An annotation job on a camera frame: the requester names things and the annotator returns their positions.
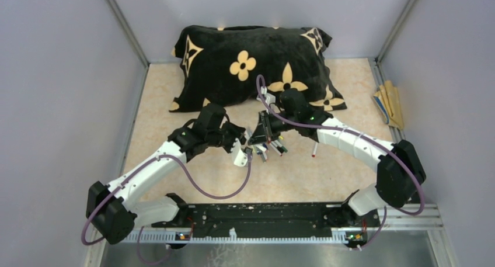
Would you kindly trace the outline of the white marker with red cap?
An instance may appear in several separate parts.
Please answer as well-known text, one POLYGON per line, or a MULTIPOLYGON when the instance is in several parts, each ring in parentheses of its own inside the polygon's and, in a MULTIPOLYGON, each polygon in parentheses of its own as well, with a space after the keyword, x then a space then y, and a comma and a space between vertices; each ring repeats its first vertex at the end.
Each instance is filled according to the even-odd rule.
POLYGON ((312 150, 312 157, 315 158, 318 150, 319 143, 315 143, 312 150))

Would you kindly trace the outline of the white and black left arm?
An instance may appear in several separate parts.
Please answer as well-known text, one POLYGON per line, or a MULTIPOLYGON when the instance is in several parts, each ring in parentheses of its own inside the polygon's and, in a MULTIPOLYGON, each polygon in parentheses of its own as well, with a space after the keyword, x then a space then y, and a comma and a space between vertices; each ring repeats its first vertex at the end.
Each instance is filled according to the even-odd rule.
POLYGON ((182 169, 193 187, 202 195, 215 200, 230 199, 246 186, 250 173, 240 188, 225 196, 206 192, 195 182, 186 164, 210 147, 222 148, 231 155, 237 167, 251 167, 251 151, 243 149, 246 129, 230 121, 226 110, 209 103, 195 119, 190 119, 173 130, 166 141, 147 159, 123 176, 107 184, 95 182, 90 186, 86 205, 86 222, 81 232, 81 242, 90 246, 106 240, 120 243, 136 227, 167 222, 180 228, 187 221, 187 212, 180 208, 174 196, 164 196, 155 201, 141 201, 159 181, 170 173, 182 169))

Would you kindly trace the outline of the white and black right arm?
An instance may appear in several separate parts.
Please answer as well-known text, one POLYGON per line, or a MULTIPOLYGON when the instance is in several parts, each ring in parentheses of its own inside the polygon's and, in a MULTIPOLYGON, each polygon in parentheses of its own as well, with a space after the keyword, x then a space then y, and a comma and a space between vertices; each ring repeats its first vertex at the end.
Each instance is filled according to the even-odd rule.
POLYGON ((412 143, 407 140, 393 143, 359 132, 310 105, 295 89, 281 94, 279 113, 267 102, 272 97, 269 93, 260 96, 266 110, 259 112, 257 127, 248 140, 250 145, 268 144, 282 132, 296 130, 303 137, 353 156, 375 171, 376 182, 359 189, 344 202, 342 219, 347 226, 358 227, 367 213, 380 207, 389 205, 401 210, 414 195, 418 195, 420 207, 411 214, 423 211, 425 196, 421 185, 426 175, 412 143))

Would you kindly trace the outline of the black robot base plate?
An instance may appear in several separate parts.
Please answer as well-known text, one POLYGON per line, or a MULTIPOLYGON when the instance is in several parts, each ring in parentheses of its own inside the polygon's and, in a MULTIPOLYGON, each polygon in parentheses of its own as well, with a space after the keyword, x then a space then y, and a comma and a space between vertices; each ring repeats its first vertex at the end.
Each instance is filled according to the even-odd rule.
POLYGON ((364 216, 337 202, 181 204, 171 221, 153 228, 183 228, 194 238, 226 237, 230 229, 241 238, 330 237, 334 228, 379 227, 377 210, 364 216))

